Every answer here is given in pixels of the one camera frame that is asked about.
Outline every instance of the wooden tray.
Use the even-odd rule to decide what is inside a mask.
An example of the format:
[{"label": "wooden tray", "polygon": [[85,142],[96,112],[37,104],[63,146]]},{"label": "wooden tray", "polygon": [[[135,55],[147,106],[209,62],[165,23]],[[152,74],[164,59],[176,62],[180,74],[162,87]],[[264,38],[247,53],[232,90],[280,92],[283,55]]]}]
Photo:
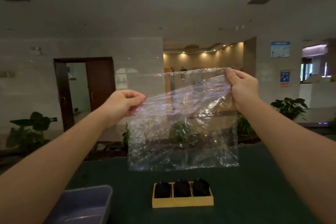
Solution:
[{"label": "wooden tray", "polygon": [[154,198],[155,186],[153,188],[152,207],[153,208],[166,208],[166,207],[185,207],[185,206],[210,206],[213,204],[213,195],[210,191],[210,196],[207,197],[194,197],[193,182],[189,182],[191,197],[174,197],[174,182],[170,182],[171,194],[169,198]]}]

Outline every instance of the dark green table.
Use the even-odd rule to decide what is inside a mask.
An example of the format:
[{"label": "dark green table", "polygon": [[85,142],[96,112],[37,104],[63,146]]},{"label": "dark green table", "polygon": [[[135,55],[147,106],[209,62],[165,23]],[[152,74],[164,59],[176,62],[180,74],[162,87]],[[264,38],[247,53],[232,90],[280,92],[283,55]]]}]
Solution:
[{"label": "dark green table", "polygon": [[[128,171],[127,158],[83,162],[67,189],[113,187],[108,223],[319,223],[264,145],[239,148],[240,167],[171,172]],[[152,209],[153,184],[208,180],[215,206]]]}]

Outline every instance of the ceiling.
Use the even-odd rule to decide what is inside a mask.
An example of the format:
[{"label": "ceiling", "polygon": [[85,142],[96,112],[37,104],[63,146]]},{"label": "ceiling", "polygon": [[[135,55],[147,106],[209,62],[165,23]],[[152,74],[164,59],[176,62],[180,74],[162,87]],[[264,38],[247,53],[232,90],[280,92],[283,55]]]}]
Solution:
[{"label": "ceiling", "polygon": [[249,1],[0,0],[0,38],[163,37],[170,48],[209,47],[243,41],[274,22],[290,24],[303,39],[336,36],[336,0]]}]

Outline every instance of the blue plastic bin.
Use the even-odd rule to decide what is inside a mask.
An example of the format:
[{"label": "blue plastic bin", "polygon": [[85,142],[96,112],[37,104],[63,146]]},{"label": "blue plastic bin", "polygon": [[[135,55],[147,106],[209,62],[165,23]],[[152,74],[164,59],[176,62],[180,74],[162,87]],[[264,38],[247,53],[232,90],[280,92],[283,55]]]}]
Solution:
[{"label": "blue plastic bin", "polygon": [[65,190],[44,224],[105,224],[111,196],[108,185]]}]

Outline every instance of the plastic bag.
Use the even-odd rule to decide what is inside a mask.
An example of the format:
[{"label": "plastic bag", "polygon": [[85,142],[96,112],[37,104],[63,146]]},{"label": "plastic bag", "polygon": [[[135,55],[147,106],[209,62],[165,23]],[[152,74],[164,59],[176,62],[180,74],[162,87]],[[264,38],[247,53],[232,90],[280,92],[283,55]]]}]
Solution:
[{"label": "plastic bag", "polygon": [[129,170],[238,166],[237,112],[225,68],[147,79],[158,76],[171,91],[146,99],[130,123]]}]

